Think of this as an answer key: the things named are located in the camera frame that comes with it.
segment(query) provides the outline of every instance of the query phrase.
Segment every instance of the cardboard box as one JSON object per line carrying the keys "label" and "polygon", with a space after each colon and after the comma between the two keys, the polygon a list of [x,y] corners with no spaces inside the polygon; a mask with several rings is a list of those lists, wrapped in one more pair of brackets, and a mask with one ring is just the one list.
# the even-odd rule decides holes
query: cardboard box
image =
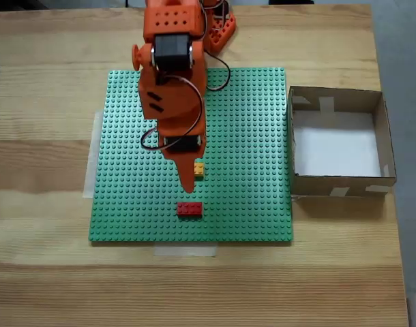
{"label": "cardboard box", "polygon": [[382,92],[290,87],[291,193],[383,196],[396,181]]}

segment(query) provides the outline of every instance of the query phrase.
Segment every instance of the wood grain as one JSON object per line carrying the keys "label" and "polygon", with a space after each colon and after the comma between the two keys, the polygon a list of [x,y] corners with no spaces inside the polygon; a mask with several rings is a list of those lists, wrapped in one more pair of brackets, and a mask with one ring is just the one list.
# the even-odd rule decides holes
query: wood grain
{"label": "wood grain", "polygon": [[[380,89],[368,6],[234,10],[231,66]],[[89,244],[93,117],[142,28],[142,10],[0,13],[0,326],[406,326],[391,194],[301,198],[294,242],[223,243],[214,258]]]}
{"label": "wood grain", "polygon": [[0,326],[402,326],[399,279],[386,266],[0,265]]}

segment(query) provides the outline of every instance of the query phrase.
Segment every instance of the green lego baseplate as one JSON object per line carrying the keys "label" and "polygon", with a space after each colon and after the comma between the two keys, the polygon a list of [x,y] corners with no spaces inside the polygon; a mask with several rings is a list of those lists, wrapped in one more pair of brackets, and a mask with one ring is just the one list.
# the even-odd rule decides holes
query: green lego baseplate
{"label": "green lego baseplate", "polygon": [[[191,194],[173,161],[140,146],[155,121],[143,118],[139,76],[108,76],[89,240],[292,240],[284,69],[232,69],[226,88],[207,91],[205,175]],[[208,69],[208,85],[226,77]],[[202,202],[203,216],[178,217],[177,202]]]}

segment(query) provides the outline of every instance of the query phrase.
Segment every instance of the robotic arm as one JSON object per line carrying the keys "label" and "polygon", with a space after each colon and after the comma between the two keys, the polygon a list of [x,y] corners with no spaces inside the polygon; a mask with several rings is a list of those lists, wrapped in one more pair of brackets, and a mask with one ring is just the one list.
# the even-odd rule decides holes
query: robotic arm
{"label": "robotic arm", "polygon": [[[213,56],[221,51],[236,26],[226,0],[203,1],[147,0],[146,43],[140,49],[132,47],[134,69],[143,67],[138,92],[144,118],[157,120],[156,127],[142,136],[141,145],[161,150],[175,162],[188,193],[194,189],[194,160],[203,156],[206,145],[204,52]],[[158,146],[145,145],[155,131]]]}

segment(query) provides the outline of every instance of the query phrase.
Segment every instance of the masking tape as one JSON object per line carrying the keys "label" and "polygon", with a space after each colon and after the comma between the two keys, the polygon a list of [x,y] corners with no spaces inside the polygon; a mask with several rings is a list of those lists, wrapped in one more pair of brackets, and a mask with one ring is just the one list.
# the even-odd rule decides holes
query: masking tape
{"label": "masking tape", "polygon": [[333,114],[335,111],[335,105],[333,97],[319,97],[318,102],[320,104],[320,112],[322,114]]}
{"label": "masking tape", "polygon": [[369,192],[381,192],[381,193],[388,193],[390,192],[390,186],[382,186],[382,185],[371,185],[366,187],[366,191]]}
{"label": "masking tape", "polygon": [[345,196],[348,190],[348,187],[334,187],[329,196]]}
{"label": "masking tape", "polygon": [[305,97],[300,95],[294,95],[292,100],[294,104],[311,104]]}
{"label": "masking tape", "polygon": [[388,164],[384,166],[384,177],[390,177],[390,171],[388,170]]}
{"label": "masking tape", "polygon": [[87,171],[85,172],[83,198],[92,199],[98,168],[100,136],[102,132],[103,111],[94,114],[93,129],[91,130],[90,150],[88,153]]}
{"label": "masking tape", "polygon": [[173,257],[213,257],[217,243],[211,242],[156,242],[154,255]]}

